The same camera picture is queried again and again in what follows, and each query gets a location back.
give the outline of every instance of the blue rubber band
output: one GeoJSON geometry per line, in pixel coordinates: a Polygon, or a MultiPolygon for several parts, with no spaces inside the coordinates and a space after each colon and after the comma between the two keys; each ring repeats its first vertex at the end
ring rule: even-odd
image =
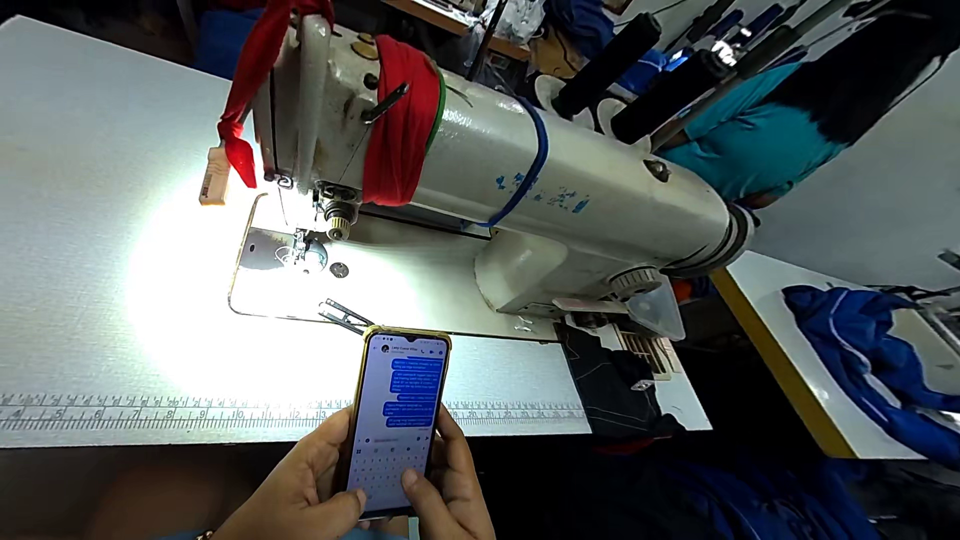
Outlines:
{"type": "Polygon", "coordinates": [[[507,204],[504,205],[499,212],[494,214],[487,223],[477,223],[480,227],[493,227],[499,223],[501,219],[507,217],[507,214],[509,214],[516,205],[520,204],[523,196],[530,191],[530,188],[533,187],[537,181],[537,175],[546,163],[546,155],[550,150],[550,145],[546,139],[546,126],[543,125],[543,119],[540,118],[537,109],[535,109],[526,98],[517,96],[516,99],[523,108],[527,109],[527,112],[530,113],[530,117],[534,120],[534,127],[537,128],[537,156],[534,158],[534,162],[530,164],[530,170],[528,170],[526,176],[523,177],[523,182],[520,183],[520,186],[516,189],[514,195],[510,197],[510,200],[507,201],[507,204]]]}

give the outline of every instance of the red fabric wrap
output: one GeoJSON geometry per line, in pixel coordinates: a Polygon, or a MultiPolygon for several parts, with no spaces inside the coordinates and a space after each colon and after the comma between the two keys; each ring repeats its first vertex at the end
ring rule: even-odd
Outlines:
{"type": "Polygon", "coordinates": [[[247,187],[256,187],[256,173],[253,171],[253,149],[246,140],[240,138],[243,134],[243,113],[274,67],[290,25],[290,11],[295,6],[300,9],[300,15],[319,13],[333,26],[333,5],[330,0],[269,0],[240,51],[227,105],[217,124],[227,159],[247,187]]]}
{"type": "Polygon", "coordinates": [[[421,51],[392,37],[378,36],[378,101],[403,83],[407,94],[373,123],[364,159],[363,202],[399,207],[410,202],[420,182],[426,141],[440,102],[440,75],[421,51]]]}

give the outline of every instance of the blue paint marks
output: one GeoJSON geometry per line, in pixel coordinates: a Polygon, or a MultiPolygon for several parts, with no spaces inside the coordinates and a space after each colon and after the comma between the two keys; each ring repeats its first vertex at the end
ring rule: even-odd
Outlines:
{"type": "MultiPolygon", "coordinates": [[[[522,173],[516,173],[513,178],[513,186],[508,192],[508,194],[513,194],[520,187],[520,184],[523,183],[524,175],[522,173]]],[[[496,179],[496,188],[497,189],[507,189],[509,183],[505,176],[501,176],[496,179]]],[[[584,198],[579,201],[576,205],[573,205],[573,200],[577,198],[576,190],[567,190],[566,187],[560,186],[558,192],[555,194],[549,194],[546,191],[540,189],[536,194],[534,194],[533,189],[528,191],[523,195],[524,199],[532,199],[537,203],[542,203],[546,201],[546,204],[550,207],[564,209],[570,213],[580,213],[584,208],[587,207],[587,203],[590,202],[590,196],[584,195],[584,198]]]]}
{"type": "Polygon", "coordinates": [[[580,210],[586,208],[587,203],[589,202],[590,202],[590,199],[584,199],[583,201],[580,201],[579,203],[577,203],[577,206],[573,207],[573,213],[580,213],[580,210]]]}
{"type": "Polygon", "coordinates": [[[546,204],[550,205],[551,207],[557,206],[562,209],[568,209],[565,205],[566,200],[576,196],[577,196],[576,191],[567,191],[566,187],[561,186],[560,193],[557,193],[556,195],[551,197],[550,200],[546,202],[546,204]]]}

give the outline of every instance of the smartphone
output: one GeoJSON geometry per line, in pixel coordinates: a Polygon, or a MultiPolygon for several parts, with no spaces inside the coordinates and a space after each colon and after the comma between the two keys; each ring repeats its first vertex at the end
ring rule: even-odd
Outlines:
{"type": "Polygon", "coordinates": [[[450,338],[438,331],[371,326],[364,333],[349,437],[334,485],[362,488],[361,520],[413,516],[400,476],[430,472],[433,432],[444,393],[450,338]]]}

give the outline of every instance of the black hair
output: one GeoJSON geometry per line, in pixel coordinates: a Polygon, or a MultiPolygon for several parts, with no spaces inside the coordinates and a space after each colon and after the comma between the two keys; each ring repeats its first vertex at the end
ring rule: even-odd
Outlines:
{"type": "Polygon", "coordinates": [[[878,17],[799,67],[764,102],[806,110],[827,140],[855,143],[934,60],[944,61],[960,44],[956,18],[903,7],[912,13],[878,17]]]}

